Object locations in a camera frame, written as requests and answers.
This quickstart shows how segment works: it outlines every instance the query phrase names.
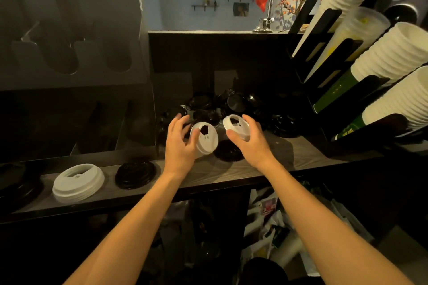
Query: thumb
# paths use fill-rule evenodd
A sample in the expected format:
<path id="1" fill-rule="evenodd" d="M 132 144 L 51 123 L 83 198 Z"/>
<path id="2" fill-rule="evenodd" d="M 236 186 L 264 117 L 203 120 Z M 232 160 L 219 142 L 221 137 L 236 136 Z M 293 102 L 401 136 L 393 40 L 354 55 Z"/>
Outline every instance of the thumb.
<path id="1" fill-rule="evenodd" d="M 243 139 L 239 137 L 239 135 L 232 130 L 227 130 L 226 135 L 241 151 L 242 148 L 247 144 Z"/>
<path id="2" fill-rule="evenodd" d="M 190 135 L 190 140 L 188 143 L 192 148 L 196 148 L 196 143 L 198 142 L 200 133 L 201 133 L 201 130 L 198 128 L 192 131 L 192 134 Z"/>

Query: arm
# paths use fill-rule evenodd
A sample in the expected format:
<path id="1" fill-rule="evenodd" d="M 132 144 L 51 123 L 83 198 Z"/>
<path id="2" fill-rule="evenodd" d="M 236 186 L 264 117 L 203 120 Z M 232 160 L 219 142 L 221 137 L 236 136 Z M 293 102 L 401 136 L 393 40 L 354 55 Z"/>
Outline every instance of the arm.
<path id="1" fill-rule="evenodd" d="M 190 125 L 183 128 L 187 120 L 189 115 L 182 118 L 178 115 L 168 127 L 163 174 L 65 285 L 135 284 L 162 218 L 195 162 L 199 130 L 185 144 L 183 138 L 190 128 Z"/>
<path id="2" fill-rule="evenodd" d="M 326 284 L 412 284 L 295 180 L 274 158 L 260 125 L 243 117 L 250 126 L 249 142 L 231 130 L 227 136 L 270 181 Z"/>

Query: finger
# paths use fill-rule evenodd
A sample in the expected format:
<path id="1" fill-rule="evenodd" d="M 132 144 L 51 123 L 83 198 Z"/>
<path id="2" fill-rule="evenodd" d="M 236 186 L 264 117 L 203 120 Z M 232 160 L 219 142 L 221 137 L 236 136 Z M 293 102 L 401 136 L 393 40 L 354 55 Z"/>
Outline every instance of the finger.
<path id="1" fill-rule="evenodd" d="M 200 129 L 198 128 L 194 129 L 192 131 L 192 134 L 190 135 L 190 140 L 187 144 L 190 145 L 192 148 L 196 148 L 196 143 L 198 142 L 200 133 L 201 133 Z"/>
<path id="2" fill-rule="evenodd" d="M 183 129 L 183 125 L 190 119 L 190 115 L 183 116 L 180 118 L 177 123 L 174 125 L 174 131 L 181 132 Z"/>
<path id="3" fill-rule="evenodd" d="M 183 140 L 185 138 L 185 135 L 187 134 L 187 132 L 189 131 L 190 127 L 192 126 L 192 124 L 187 124 L 184 129 L 181 130 L 181 139 Z"/>
<path id="4" fill-rule="evenodd" d="M 239 135 L 232 130 L 227 130 L 226 135 L 241 151 L 242 148 L 246 146 L 247 142 L 239 137 Z"/>
<path id="5" fill-rule="evenodd" d="M 259 127 L 257 126 L 257 122 L 252 117 L 244 114 L 242 115 L 242 118 L 247 121 L 249 125 L 250 134 L 259 130 Z"/>
<path id="6" fill-rule="evenodd" d="M 170 124 L 168 125 L 168 135 L 171 135 L 175 124 L 177 123 L 177 121 L 181 118 L 181 114 L 178 113 L 177 115 L 175 115 L 175 117 L 173 118 L 173 120 L 170 122 Z"/>

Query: forearm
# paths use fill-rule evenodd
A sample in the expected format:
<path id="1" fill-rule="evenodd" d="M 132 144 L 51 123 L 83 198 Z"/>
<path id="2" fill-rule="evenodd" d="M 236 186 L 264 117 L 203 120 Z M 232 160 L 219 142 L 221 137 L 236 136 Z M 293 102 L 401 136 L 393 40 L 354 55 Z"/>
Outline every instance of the forearm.
<path id="1" fill-rule="evenodd" d="M 411 284 L 276 160 L 262 170 L 326 284 Z"/>
<path id="2" fill-rule="evenodd" d="M 67 284 L 135 284 L 182 176 L 163 174 Z"/>

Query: hand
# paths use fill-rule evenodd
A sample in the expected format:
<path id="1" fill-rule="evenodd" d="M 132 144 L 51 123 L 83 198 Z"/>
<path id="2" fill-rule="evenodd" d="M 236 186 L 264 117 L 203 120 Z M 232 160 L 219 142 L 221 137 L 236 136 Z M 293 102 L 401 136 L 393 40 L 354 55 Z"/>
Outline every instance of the hand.
<path id="1" fill-rule="evenodd" d="M 198 142 L 200 130 L 194 129 L 190 140 L 183 141 L 191 124 L 183 128 L 190 115 L 181 117 L 178 114 L 168 126 L 167 146 L 165 150 L 165 168 L 163 173 L 172 174 L 184 179 L 195 163 L 196 142 Z"/>
<path id="2" fill-rule="evenodd" d="M 242 151 L 250 165 L 262 171 L 265 166 L 269 166 L 272 160 L 276 159 L 263 135 L 260 124 L 248 115 L 242 115 L 242 118 L 249 124 L 249 141 L 244 141 L 232 130 L 226 131 L 227 137 Z"/>

